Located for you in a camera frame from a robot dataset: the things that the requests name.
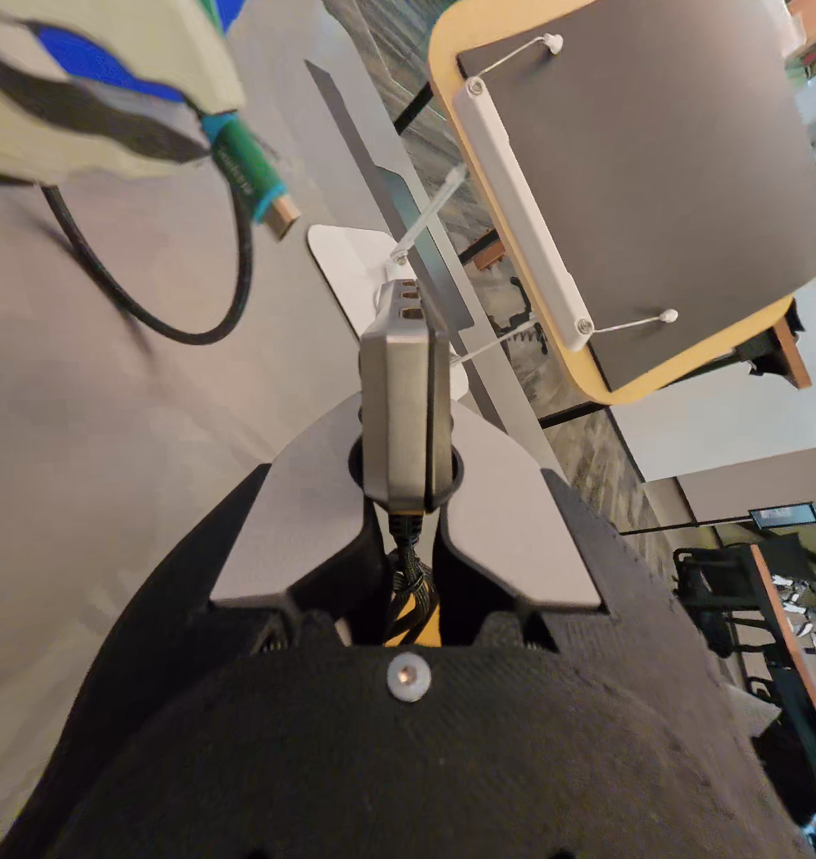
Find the grey usb hub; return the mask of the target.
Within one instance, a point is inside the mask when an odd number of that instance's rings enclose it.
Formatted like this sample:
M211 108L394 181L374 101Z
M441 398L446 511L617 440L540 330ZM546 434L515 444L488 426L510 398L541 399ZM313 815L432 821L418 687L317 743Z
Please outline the grey usb hub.
M383 284L359 341L365 495L391 515L437 510L453 492L450 340L413 277Z

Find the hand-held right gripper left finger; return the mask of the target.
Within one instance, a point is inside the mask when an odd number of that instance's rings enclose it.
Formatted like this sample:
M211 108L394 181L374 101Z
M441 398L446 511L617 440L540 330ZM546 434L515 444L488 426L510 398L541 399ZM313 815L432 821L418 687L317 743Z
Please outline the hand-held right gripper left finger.
M381 588L385 554L373 507L349 470L359 392L274 459L210 594L220 607L359 607Z

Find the white flat plate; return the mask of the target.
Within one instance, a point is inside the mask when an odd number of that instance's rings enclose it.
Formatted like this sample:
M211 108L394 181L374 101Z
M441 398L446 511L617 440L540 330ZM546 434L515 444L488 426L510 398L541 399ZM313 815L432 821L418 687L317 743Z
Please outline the white flat plate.
M387 232L314 224L307 246L356 339L380 309L385 259L397 241Z

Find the wooden beam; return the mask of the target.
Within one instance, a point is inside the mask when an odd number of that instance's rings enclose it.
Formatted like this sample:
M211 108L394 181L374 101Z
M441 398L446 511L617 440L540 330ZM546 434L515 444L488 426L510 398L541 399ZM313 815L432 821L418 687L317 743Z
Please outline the wooden beam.
M736 357L749 365L752 375L780 377L796 390L811 388L810 372L798 347L804 332L797 301L793 299L779 322L735 348Z

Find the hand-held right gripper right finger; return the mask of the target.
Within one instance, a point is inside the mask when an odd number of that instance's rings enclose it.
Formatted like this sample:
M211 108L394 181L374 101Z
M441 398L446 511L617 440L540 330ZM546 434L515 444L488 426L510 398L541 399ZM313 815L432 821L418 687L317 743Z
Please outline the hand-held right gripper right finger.
M460 478L439 516L445 547L529 604L599 608L599 592L540 465L483 417L456 401L451 407Z

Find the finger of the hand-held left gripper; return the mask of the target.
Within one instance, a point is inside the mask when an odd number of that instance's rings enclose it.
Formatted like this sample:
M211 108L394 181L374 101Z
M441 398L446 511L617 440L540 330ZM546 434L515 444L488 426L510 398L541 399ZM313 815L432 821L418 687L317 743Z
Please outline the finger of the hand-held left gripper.
M203 113L244 106L226 39L200 2L0 1L0 20L84 37L139 79L179 91Z
M153 179L210 157L174 103L0 58L0 178L58 185L103 173Z

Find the grey metal panel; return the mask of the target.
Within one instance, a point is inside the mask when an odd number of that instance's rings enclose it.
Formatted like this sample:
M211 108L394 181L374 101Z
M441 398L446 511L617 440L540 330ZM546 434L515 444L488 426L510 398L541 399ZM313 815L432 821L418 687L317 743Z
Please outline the grey metal panel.
M312 62L307 62L307 67L389 234L400 239L420 212L411 183L399 171L381 166L373 159L367 139L361 135L362 129L357 127L333 76ZM451 240L443 227L433 227L427 232L429 237L420 238L420 249L411 251L409 259L418 258L414 270L440 306L456 348L467 351L489 344L491 325L485 320L467 274L457 263ZM503 349L493 347L484 356L469 361L467 376L470 395L479 413L511 435L542 467L564 477L564 470L540 429Z

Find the wooden board with grey pad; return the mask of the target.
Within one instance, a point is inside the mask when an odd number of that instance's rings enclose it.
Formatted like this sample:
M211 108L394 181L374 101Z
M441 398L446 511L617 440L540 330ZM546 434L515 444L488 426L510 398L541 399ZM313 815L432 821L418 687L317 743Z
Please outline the wooden board with grey pad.
M483 76L596 328L564 346L453 106ZM772 327L816 278L816 166L763 2L456 2L427 64L470 173L570 381L638 401Z

